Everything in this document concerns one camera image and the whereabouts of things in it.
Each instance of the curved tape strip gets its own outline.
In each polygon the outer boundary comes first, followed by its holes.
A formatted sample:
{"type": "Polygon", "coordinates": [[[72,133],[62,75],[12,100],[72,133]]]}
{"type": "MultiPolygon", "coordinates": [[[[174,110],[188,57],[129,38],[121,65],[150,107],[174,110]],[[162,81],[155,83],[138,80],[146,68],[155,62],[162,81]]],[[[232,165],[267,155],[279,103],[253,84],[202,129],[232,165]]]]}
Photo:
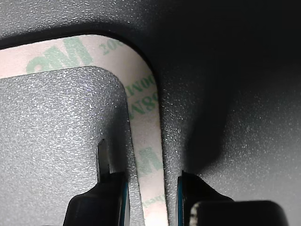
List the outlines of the curved tape strip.
{"type": "Polygon", "coordinates": [[[168,225],[157,86],[134,50],[108,37],[81,35],[0,50],[0,59],[0,78],[78,66],[116,75],[127,94],[145,225],[168,225]]]}

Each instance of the textured surface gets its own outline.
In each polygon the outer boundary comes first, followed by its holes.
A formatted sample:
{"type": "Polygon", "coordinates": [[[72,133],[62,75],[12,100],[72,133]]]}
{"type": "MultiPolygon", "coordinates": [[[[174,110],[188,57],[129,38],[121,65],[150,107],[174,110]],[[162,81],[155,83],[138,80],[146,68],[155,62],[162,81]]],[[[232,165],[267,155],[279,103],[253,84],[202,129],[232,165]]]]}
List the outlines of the textured surface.
{"type": "Polygon", "coordinates": [[[114,75],[86,67],[2,79],[0,112],[0,225],[62,225],[69,200],[97,182],[104,137],[112,170],[129,169],[132,225],[143,224],[126,94],[114,75]]]}

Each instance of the green 3m logo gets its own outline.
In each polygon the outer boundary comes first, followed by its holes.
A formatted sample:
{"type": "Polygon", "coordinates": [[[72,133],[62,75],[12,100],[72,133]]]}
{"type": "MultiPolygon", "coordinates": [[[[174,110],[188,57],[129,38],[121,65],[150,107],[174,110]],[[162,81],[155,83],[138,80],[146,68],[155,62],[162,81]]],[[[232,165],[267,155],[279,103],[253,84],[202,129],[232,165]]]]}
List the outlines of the green 3m logo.
{"type": "Polygon", "coordinates": [[[159,160],[156,153],[151,147],[147,147],[138,151],[138,158],[136,159],[137,169],[141,176],[151,174],[153,170],[163,169],[163,163],[159,160]]]}
{"type": "Polygon", "coordinates": [[[56,46],[52,46],[43,53],[43,56],[37,56],[32,59],[26,67],[26,72],[30,74],[77,67],[80,66],[79,59],[84,66],[92,63],[92,57],[78,37],[65,38],[63,43],[67,56],[56,46]]]}

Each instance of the dark gray plastic surface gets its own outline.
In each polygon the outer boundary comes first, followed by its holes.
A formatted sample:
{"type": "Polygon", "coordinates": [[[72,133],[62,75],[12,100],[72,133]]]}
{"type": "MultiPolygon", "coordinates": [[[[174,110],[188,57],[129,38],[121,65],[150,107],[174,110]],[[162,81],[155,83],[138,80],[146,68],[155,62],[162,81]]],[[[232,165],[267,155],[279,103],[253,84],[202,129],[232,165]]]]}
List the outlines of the dark gray plastic surface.
{"type": "Polygon", "coordinates": [[[300,71],[292,70],[300,64],[298,7],[271,0],[7,0],[0,8],[2,47],[108,33],[146,56],[159,84],[171,225],[182,169],[203,172],[234,199],[278,201],[291,225],[300,225],[300,71]],[[277,89],[269,85],[275,77],[277,89]]]}
{"type": "Polygon", "coordinates": [[[106,138],[111,171],[127,169],[131,225],[142,204],[124,88],[108,71],[64,69],[0,80],[0,225],[62,225],[70,199],[97,183],[106,138]]]}

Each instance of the gray textured plastic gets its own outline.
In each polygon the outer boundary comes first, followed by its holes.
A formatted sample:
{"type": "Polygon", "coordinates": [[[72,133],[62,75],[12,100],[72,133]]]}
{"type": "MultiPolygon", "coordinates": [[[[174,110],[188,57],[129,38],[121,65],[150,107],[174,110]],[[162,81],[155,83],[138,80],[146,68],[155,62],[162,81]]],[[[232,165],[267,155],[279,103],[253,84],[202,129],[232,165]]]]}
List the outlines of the gray textured plastic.
{"type": "Polygon", "coordinates": [[[234,199],[275,200],[290,225],[301,224],[298,7],[286,15],[271,0],[5,0],[0,9],[2,48],[108,33],[147,57],[159,84],[171,226],[182,169],[234,199]]]}
{"type": "Polygon", "coordinates": [[[58,226],[70,199],[97,183],[106,138],[111,171],[127,169],[131,225],[143,225],[124,88],[101,68],[0,80],[0,225],[58,226]]]}

